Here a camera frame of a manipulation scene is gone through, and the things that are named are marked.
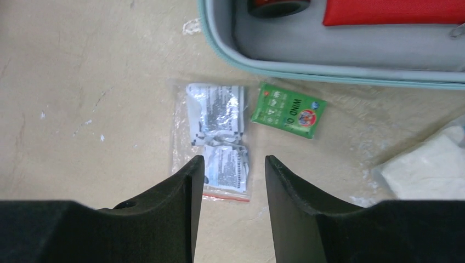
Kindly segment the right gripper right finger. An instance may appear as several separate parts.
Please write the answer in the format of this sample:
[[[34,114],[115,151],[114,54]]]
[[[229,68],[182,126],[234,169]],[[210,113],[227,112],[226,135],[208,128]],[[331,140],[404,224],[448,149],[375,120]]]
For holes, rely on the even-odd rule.
[[[304,180],[275,156],[265,179],[277,262],[464,262],[463,201],[364,208]]]

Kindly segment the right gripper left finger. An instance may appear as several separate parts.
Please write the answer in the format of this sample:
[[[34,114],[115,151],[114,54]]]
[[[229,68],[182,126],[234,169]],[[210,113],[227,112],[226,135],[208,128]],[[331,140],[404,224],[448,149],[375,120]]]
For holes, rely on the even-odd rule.
[[[1,262],[193,262],[204,159],[112,209],[2,201]]]

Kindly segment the clear bag of pads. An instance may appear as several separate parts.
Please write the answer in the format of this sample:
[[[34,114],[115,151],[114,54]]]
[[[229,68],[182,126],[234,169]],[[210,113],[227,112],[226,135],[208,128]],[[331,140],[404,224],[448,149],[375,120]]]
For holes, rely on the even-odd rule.
[[[174,82],[171,171],[204,157],[203,195],[248,202],[246,90],[240,85]]]

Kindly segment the white gauze bag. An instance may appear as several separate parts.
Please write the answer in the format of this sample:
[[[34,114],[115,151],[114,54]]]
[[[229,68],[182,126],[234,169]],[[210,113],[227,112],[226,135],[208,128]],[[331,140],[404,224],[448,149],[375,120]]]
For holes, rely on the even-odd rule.
[[[372,169],[402,200],[464,200],[464,116]]]

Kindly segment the red first aid pouch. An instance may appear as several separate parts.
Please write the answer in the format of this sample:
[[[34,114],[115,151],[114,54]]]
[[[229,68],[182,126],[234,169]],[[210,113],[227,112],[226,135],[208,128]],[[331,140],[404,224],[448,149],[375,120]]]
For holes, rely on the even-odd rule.
[[[463,0],[327,1],[324,26],[462,24]]]

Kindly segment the brown medicine bottle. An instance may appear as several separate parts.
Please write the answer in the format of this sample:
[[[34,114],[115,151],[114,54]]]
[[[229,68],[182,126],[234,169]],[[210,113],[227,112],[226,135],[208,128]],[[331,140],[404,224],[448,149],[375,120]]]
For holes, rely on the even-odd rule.
[[[249,0],[247,10],[257,18],[280,18],[302,12],[310,3],[308,0]]]

